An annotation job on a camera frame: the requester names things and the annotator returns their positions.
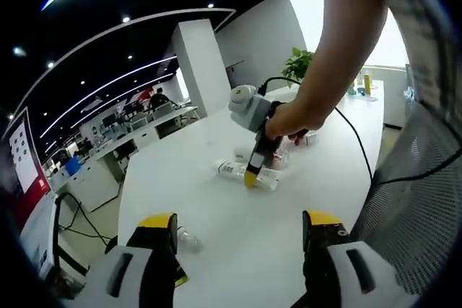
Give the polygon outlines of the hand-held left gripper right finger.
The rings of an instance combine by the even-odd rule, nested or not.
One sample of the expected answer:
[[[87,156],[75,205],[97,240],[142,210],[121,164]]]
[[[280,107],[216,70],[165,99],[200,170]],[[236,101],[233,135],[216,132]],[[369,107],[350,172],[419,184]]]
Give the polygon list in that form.
[[[393,266],[331,214],[303,211],[302,250],[306,292],[293,307],[397,307],[405,296]]]

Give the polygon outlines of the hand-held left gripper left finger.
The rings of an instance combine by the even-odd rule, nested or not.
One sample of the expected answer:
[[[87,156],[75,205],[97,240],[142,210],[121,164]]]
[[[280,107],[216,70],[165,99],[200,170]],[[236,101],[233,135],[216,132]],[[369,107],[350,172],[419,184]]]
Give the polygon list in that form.
[[[81,306],[172,307],[175,289],[188,281],[177,252],[177,214],[145,218],[126,245],[116,245],[90,268]]]

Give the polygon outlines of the person's right hand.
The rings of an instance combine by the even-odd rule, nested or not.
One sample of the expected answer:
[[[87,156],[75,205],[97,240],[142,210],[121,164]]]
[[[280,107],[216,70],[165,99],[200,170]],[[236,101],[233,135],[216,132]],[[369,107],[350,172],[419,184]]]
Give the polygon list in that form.
[[[269,139],[286,136],[298,146],[304,136],[302,132],[318,130],[325,119],[326,114],[319,107],[295,100],[275,109],[265,125],[265,135]]]

